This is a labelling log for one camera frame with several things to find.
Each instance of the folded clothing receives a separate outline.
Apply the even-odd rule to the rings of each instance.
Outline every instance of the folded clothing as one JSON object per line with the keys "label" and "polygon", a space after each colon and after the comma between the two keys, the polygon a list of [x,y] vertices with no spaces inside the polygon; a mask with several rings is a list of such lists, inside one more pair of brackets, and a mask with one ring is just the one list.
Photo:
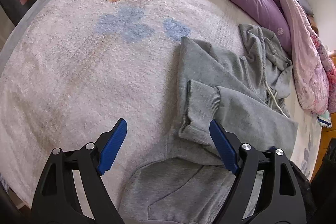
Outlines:
{"label": "folded clothing", "polygon": [[330,116],[329,111],[327,111],[327,110],[322,115],[317,114],[317,121],[319,122],[320,126],[322,126],[322,127],[327,127],[327,128],[332,127],[331,116]]}
{"label": "folded clothing", "polygon": [[[272,31],[239,28],[248,52],[242,57],[209,42],[182,38],[177,116],[162,140],[166,155],[142,166],[126,184],[119,207],[126,223],[213,222],[235,179],[210,137],[214,118],[256,149],[276,146],[291,156],[297,123],[274,104],[270,109],[265,86],[267,82],[286,112],[291,61]],[[253,213],[261,181],[257,175],[245,217]]]}

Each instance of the bed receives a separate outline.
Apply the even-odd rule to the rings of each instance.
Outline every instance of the bed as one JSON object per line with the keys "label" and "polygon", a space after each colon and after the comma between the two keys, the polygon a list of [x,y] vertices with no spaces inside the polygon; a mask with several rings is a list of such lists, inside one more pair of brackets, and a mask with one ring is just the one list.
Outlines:
{"label": "bed", "polygon": [[[122,117],[128,135],[102,177],[118,206],[174,119],[181,36],[243,55],[241,23],[257,25],[229,0],[38,0],[0,52],[0,173],[31,206],[53,148],[78,149]],[[310,178],[321,127],[290,85],[285,102],[299,124],[291,160]]]}

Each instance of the metal screw head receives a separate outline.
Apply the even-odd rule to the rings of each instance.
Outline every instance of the metal screw head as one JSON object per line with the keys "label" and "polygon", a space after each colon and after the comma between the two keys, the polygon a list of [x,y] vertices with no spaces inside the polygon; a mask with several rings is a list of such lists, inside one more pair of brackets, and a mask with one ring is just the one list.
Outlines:
{"label": "metal screw head", "polygon": [[59,148],[55,148],[53,151],[52,151],[52,153],[54,154],[54,155],[57,155],[57,154],[59,154],[61,152],[61,150],[59,149]]}
{"label": "metal screw head", "polygon": [[95,148],[95,144],[94,144],[94,143],[87,143],[87,144],[85,145],[85,148],[86,148],[87,150],[91,150],[91,149]]}
{"label": "metal screw head", "polygon": [[282,156],[284,154],[284,152],[281,149],[275,150],[275,153],[277,153],[279,156]]}
{"label": "metal screw head", "polygon": [[251,145],[249,145],[248,143],[243,143],[241,146],[244,150],[250,150],[251,149]]}

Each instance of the pink floral bedding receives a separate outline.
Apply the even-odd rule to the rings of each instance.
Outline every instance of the pink floral bedding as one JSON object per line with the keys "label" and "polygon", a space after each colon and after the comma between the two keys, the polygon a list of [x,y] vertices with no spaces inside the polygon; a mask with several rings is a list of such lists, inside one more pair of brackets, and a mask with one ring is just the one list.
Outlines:
{"label": "pink floral bedding", "polygon": [[336,69],[296,0],[231,0],[262,27],[272,30],[292,56],[302,108],[336,112]]}

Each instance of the blue floral pattern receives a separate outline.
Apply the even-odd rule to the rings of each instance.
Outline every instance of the blue floral pattern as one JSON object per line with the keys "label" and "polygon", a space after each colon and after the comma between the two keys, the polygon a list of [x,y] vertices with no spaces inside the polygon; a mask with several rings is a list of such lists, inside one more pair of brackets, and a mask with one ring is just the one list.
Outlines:
{"label": "blue floral pattern", "polygon": [[308,149],[304,149],[304,160],[301,162],[301,171],[305,174],[305,176],[308,178],[310,176],[310,170],[308,170],[308,160],[309,160],[309,151],[311,148],[311,140],[310,140],[310,134],[309,134],[309,142],[308,142]]}
{"label": "blue floral pattern", "polygon": [[181,41],[181,37],[187,37],[190,34],[190,29],[186,25],[172,18],[163,21],[163,28],[166,36],[174,41]]}
{"label": "blue floral pattern", "polygon": [[117,14],[105,14],[96,25],[98,33],[119,33],[126,43],[140,42],[154,34],[154,29],[140,23],[144,17],[143,9],[123,5]]}

